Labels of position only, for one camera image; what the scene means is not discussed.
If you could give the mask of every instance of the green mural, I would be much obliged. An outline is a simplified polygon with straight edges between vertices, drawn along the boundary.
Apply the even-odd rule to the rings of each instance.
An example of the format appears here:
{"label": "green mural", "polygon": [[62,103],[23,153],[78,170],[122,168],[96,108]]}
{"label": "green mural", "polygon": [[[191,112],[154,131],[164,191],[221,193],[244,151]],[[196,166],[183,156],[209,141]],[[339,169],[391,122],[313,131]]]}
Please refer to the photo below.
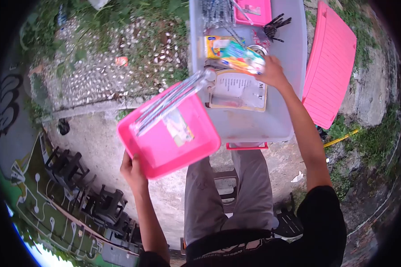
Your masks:
{"label": "green mural", "polygon": [[[32,151],[24,158],[15,160],[11,167],[11,177],[0,177],[7,204],[37,230],[41,239],[53,247],[71,253],[86,263],[112,266],[101,256],[105,241],[82,228],[77,221],[72,221],[68,214],[61,212],[51,202],[70,213],[77,195],[77,191],[68,192],[56,184],[46,172],[44,163],[51,151],[45,134],[40,132]],[[72,215],[98,234],[104,234],[104,228],[98,227],[84,214],[78,214],[77,208]]]}

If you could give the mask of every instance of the metal bowl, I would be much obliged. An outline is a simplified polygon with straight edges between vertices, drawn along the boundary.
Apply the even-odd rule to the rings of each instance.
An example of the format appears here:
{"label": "metal bowl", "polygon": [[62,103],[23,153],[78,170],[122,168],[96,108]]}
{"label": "metal bowl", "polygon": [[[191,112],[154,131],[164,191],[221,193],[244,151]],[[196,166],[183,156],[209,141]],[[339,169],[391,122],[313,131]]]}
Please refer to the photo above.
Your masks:
{"label": "metal bowl", "polygon": [[267,56],[267,51],[264,47],[262,47],[261,45],[258,44],[253,44],[248,46],[248,48],[250,48],[252,51],[256,52],[257,54],[261,55],[261,56]]}

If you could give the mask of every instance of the pink lid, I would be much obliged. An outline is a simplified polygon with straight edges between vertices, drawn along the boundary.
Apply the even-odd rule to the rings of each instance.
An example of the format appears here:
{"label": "pink lid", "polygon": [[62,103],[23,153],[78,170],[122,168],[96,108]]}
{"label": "pink lid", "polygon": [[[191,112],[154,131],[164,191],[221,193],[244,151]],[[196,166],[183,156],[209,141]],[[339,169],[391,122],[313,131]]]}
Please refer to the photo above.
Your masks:
{"label": "pink lid", "polygon": [[316,125],[329,129],[342,105],[354,66],[357,38],[324,2],[318,16],[301,102]]}
{"label": "pink lid", "polygon": [[192,140],[183,144],[175,141],[164,120],[138,137],[130,129],[130,124],[141,115],[141,110],[163,97],[176,85],[129,113],[117,126],[118,136],[128,154],[131,157],[136,153],[139,154],[141,168],[148,179],[157,179],[170,174],[211,155],[220,148],[220,137],[196,94],[183,100],[176,108],[176,114],[177,116],[181,114],[193,137]]}
{"label": "pink lid", "polygon": [[[243,10],[250,9],[253,13],[257,13],[251,14],[245,12],[246,15],[253,21],[253,26],[264,27],[264,25],[272,21],[272,7],[269,0],[235,0],[235,2],[238,3]],[[236,23],[251,25],[244,14],[240,12],[236,6],[234,7],[234,12]]]}

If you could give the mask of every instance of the person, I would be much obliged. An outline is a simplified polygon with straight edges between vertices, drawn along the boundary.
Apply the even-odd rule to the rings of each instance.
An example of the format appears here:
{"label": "person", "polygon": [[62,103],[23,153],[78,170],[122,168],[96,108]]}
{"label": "person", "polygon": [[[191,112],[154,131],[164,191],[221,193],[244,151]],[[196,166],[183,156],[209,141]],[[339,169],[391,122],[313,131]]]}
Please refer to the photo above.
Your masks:
{"label": "person", "polygon": [[[307,195],[297,210],[303,236],[289,243],[274,238],[278,225],[272,187],[260,150],[232,151],[239,178],[233,216],[227,218],[214,184],[209,157],[187,170],[184,199],[184,266],[340,266],[346,227],[339,199],[332,188],[323,144],[316,127],[294,93],[274,56],[266,56],[265,72],[256,79],[275,87],[291,117],[301,157],[306,165]],[[150,200],[139,159],[123,157],[121,173],[135,198],[144,252],[139,266],[169,266],[168,245]]]}

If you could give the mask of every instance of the black t-shirt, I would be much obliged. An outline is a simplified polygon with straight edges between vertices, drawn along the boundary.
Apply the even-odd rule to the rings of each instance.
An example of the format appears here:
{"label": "black t-shirt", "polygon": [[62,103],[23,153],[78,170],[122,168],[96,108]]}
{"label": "black t-shirt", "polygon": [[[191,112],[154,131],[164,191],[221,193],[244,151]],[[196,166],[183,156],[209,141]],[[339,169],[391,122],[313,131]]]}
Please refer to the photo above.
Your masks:
{"label": "black t-shirt", "polygon": [[[270,231],[236,229],[201,238],[186,249],[185,267],[195,266],[340,266],[346,227],[340,203],[330,186],[310,190],[297,211],[303,237],[288,243]],[[168,267],[153,252],[140,254],[139,267]]]}

